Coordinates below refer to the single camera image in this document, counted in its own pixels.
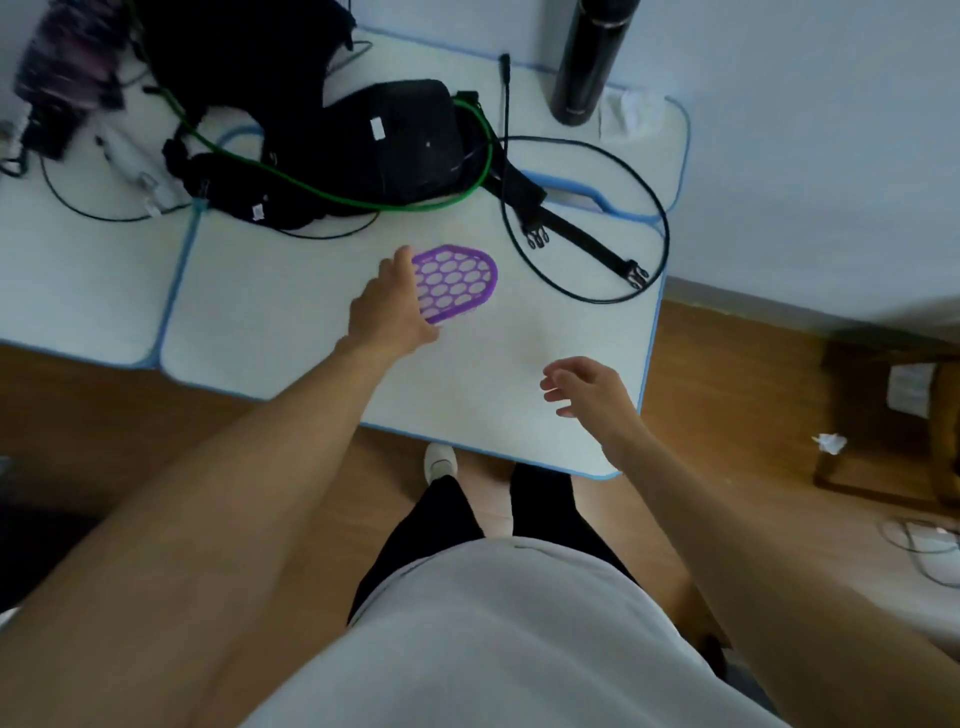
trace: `sneaker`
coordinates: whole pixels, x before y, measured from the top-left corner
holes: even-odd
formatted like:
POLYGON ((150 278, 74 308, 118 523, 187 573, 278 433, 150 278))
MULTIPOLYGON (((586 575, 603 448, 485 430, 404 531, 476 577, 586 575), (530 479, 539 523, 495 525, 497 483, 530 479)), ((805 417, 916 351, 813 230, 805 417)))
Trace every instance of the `sneaker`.
POLYGON ((423 456, 423 475, 427 485, 444 475, 457 476, 457 454, 450 445, 430 443, 423 456))

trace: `black thermos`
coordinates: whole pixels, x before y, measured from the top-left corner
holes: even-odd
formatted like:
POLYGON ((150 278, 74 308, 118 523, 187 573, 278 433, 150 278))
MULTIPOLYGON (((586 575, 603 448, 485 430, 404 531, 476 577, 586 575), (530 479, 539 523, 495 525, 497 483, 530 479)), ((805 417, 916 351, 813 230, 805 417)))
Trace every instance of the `black thermos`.
POLYGON ((550 110, 561 124, 587 122, 640 0, 578 0, 550 110))

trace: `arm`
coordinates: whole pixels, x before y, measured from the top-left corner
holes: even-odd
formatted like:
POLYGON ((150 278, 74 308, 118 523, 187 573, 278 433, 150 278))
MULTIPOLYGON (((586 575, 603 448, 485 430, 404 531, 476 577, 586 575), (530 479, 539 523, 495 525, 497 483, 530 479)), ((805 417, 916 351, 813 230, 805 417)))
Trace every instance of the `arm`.
POLYGON ((643 497, 713 615, 792 725, 960 726, 960 667, 739 517, 640 421, 617 373, 554 362, 540 387, 643 497))
POLYGON ((411 252, 380 264, 333 354, 183 456, 0 631, 0 725, 181 726, 265 606, 391 365, 439 330, 411 252))

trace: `wooden floor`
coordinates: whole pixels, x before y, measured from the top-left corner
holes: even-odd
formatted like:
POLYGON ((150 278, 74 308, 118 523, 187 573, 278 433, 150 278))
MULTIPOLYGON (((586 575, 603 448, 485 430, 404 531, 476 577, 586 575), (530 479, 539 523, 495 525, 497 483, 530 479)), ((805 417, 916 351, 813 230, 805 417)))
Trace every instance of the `wooden floor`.
MULTIPOLYGON (((960 593, 920 577, 879 529, 902 507, 812 485, 811 437, 851 447, 831 478, 930 499, 924 424, 883 407, 882 367, 813 336, 665 303, 643 404, 651 428, 730 503, 789 548, 941 641, 960 636, 960 593), (840 366, 825 369, 825 354, 840 366)), ((20 497, 106 513, 148 475, 255 406, 124 372, 0 348, 0 454, 18 463, 20 497)), ((357 581, 420 480, 423 444, 361 429, 282 578, 226 668, 202 726, 236 725, 336 638, 357 581)), ((511 529, 510 464, 463 453, 462 481, 488 535, 511 529)), ((678 623, 699 619, 677 555, 622 478, 577 481, 579 507, 678 623)), ((951 524, 946 517, 934 517, 951 524)))

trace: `person's left hand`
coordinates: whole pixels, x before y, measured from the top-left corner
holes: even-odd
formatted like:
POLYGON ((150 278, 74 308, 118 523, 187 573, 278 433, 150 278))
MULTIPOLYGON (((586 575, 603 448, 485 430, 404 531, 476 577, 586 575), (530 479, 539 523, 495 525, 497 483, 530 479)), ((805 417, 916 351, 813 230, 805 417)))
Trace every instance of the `person's left hand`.
POLYGON ((394 259, 380 261, 379 275, 350 304, 350 324, 344 343, 370 345, 392 359, 412 353, 440 336, 420 315, 413 250, 405 245, 394 259))

